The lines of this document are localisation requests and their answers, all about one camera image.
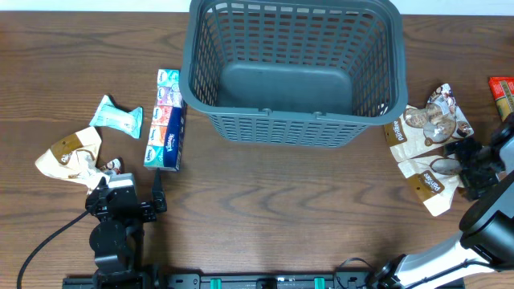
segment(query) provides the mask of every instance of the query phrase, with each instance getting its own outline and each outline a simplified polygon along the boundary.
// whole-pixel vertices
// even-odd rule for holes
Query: white wall
[[[391,2],[402,14],[514,15],[514,0]],[[190,0],[0,0],[0,10],[187,12],[189,5]]]

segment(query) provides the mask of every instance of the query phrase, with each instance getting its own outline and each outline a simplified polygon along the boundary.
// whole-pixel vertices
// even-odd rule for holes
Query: teal basket
[[[341,147],[407,104],[387,0],[193,0],[180,89],[234,141]]]

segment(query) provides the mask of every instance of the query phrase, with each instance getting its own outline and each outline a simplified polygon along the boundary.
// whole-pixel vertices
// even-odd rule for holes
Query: wire
[[[98,205],[98,200],[95,201],[95,203],[89,207],[85,212],[83,212],[79,217],[75,218],[73,221],[69,222],[68,224],[64,225],[62,228],[58,229],[55,233],[51,234],[46,238],[44,241],[37,246],[32,253],[27,257],[27,260],[25,260],[25,263],[22,265],[22,268],[19,270],[18,273],[18,280],[16,281],[16,288],[22,289],[22,279],[23,279],[23,273],[25,273],[25,270],[29,266],[29,263],[32,261],[32,259],[35,257],[38,252],[41,251],[41,249],[47,245],[53,238],[57,237],[59,234],[63,233],[67,228],[75,225],[78,221],[80,221],[82,218],[86,217],[88,214],[90,214],[92,211],[96,209],[96,205]]]
[[[441,273],[438,273],[438,274],[433,275],[431,277],[425,277],[425,278],[417,281],[416,283],[408,286],[406,289],[412,289],[412,288],[415,288],[415,287],[417,287],[419,285],[422,285],[424,283],[428,283],[430,281],[434,281],[434,280],[436,280],[438,278],[441,278],[441,277],[443,277],[445,275],[453,273],[453,272],[455,272],[457,270],[460,270],[460,269],[463,269],[463,268],[467,268],[470,265],[478,265],[478,266],[487,267],[487,268],[490,268],[490,269],[493,269],[493,270],[497,270],[497,271],[514,270],[514,267],[506,267],[506,266],[495,267],[495,266],[492,266],[492,265],[490,265],[488,263],[483,263],[483,262],[478,262],[478,261],[467,261],[466,260],[466,261],[460,263],[459,265],[457,265],[455,267],[452,267],[452,268],[450,268],[448,270],[445,270],[445,271],[443,271]]]
[[[371,270],[375,271],[375,267],[369,265],[368,262],[366,262],[363,258],[358,258],[358,257],[354,257],[354,258],[347,258],[343,263],[341,263],[339,265],[338,268],[342,268],[344,267],[347,263],[350,263],[350,262],[354,262],[354,261],[359,261],[359,262],[363,262],[364,264],[368,265],[369,268],[371,268]],[[337,282],[339,283],[339,286],[341,286],[342,289],[348,289],[347,287],[344,287],[343,284],[341,283],[341,278],[339,276],[336,277],[336,280]],[[360,285],[360,286],[356,286],[356,289],[361,289],[361,288],[365,288],[366,287],[366,284],[364,283],[363,285]]]

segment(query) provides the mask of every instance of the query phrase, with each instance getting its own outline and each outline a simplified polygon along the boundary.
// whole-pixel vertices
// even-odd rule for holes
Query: table surface
[[[100,163],[122,157],[149,198],[143,167],[157,69],[182,65],[188,14],[0,13],[0,288],[30,252],[84,210],[85,187],[43,176],[35,160],[88,126],[101,97],[143,106],[142,138],[99,128]],[[514,18],[405,16],[410,104],[441,83],[488,142],[500,118],[489,76],[514,75]],[[145,261],[215,272],[332,271],[350,257],[375,266],[457,232],[469,203],[433,218],[398,170],[382,128],[341,149],[238,144],[188,110],[182,170],[163,174],[168,212],[147,224]],[[59,288],[96,269],[87,217],[32,261],[24,287]],[[514,286],[509,273],[467,278],[470,288]]]

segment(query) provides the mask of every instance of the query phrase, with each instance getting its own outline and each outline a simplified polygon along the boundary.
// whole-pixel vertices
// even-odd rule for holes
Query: basket rim
[[[228,108],[228,107],[215,107],[208,104],[204,104],[194,96],[190,88],[190,69],[193,58],[193,48],[191,47],[195,43],[196,29],[201,6],[207,5],[208,3],[219,2],[219,0],[192,0],[190,4],[190,19],[186,31],[186,41],[183,50],[183,61],[181,69],[181,77],[179,80],[179,87],[184,101],[192,108],[199,112],[208,115],[217,116],[237,116],[237,117],[271,117],[273,119],[287,119],[287,120],[298,120],[298,121],[329,121],[329,122],[341,122],[350,124],[360,125],[383,125],[389,124],[396,120],[404,111],[408,102],[408,91],[406,85],[406,56],[405,56],[405,42],[403,38],[403,23],[402,16],[396,8],[396,6],[389,0],[353,0],[353,1],[325,1],[334,3],[333,6],[345,4],[345,3],[370,3],[373,5],[379,5],[388,14],[389,21],[391,23],[390,33],[393,49],[393,60],[394,74],[390,75],[390,85],[394,82],[394,87],[397,92],[397,99],[394,104],[390,104],[390,109],[387,113],[382,116],[353,116],[353,115],[341,115],[336,113],[320,114],[319,112],[306,113],[306,112],[281,112],[271,111],[269,109],[259,110],[258,108]],[[238,0],[238,2],[263,2],[263,3],[274,3],[274,0]],[[309,4],[316,7],[327,6],[325,3],[312,4],[312,0],[294,0],[291,5],[298,4]]]

